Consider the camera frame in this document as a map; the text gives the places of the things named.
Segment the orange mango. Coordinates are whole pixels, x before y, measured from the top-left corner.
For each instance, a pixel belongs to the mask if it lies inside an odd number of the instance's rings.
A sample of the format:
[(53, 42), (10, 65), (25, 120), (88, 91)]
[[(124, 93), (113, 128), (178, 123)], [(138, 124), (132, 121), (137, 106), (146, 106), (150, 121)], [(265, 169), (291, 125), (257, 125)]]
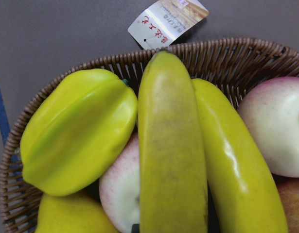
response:
[(290, 233), (299, 233), (299, 179), (285, 179), (277, 184)]

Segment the yellow pear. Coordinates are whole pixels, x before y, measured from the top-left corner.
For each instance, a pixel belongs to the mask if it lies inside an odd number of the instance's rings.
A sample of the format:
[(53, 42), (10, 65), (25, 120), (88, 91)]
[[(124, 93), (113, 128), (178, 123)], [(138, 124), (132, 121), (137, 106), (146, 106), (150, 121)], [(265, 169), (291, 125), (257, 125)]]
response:
[(117, 233), (101, 204), (85, 191), (55, 197), (43, 194), (36, 233)]

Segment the pink white apple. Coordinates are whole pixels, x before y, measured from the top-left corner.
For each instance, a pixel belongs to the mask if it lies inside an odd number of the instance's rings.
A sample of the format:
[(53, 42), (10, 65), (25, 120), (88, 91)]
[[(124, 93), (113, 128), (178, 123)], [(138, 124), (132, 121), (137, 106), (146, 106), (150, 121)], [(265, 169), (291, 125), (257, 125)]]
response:
[(257, 85), (243, 98), (238, 113), (270, 171), (299, 178), (299, 77)]

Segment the brown wicker basket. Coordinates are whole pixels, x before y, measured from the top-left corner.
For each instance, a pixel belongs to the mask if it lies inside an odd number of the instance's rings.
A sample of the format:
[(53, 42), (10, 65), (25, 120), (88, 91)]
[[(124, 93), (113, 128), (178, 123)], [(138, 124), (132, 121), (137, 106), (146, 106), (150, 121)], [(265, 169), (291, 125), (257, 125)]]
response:
[[(176, 44), (169, 51), (183, 61), (191, 77), (217, 85), (234, 107), (263, 81), (280, 76), (299, 77), (299, 52), (263, 39), (222, 38)], [(68, 73), (104, 68), (127, 79), (138, 92), (142, 73), (154, 53), (151, 49), (105, 56), (74, 66)], [(7, 135), (0, 163), (0, 216), (6, 233), (35, 231), (42, 193), (22, 179), (17, 149), (32, 114), (65, 76), (66, 73), (60, 74), (38, 91)]]

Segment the yellow banana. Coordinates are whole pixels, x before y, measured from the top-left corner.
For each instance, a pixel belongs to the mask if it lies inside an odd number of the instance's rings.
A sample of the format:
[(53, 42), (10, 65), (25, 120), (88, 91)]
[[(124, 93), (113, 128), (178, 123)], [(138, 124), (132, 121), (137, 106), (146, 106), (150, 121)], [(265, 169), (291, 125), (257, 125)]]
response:
[(140, 231), (205, 233), (208, 187), (192, 80), (180, 59), (159, 51), (139, 90)]
[(286, 233), (273, 176), (241, 117), (214, 84), (193, 79), (208, 183), (223, 233)]

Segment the paper basket tag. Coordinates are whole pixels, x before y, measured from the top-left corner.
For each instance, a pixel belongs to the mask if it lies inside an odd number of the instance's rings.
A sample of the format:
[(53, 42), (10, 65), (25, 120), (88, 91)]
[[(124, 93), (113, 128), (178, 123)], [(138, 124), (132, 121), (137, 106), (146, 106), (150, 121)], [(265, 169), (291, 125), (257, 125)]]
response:
[(128, 27), (145, 50), (167, 47), (209, 15), (197, 0), (158, 0)]

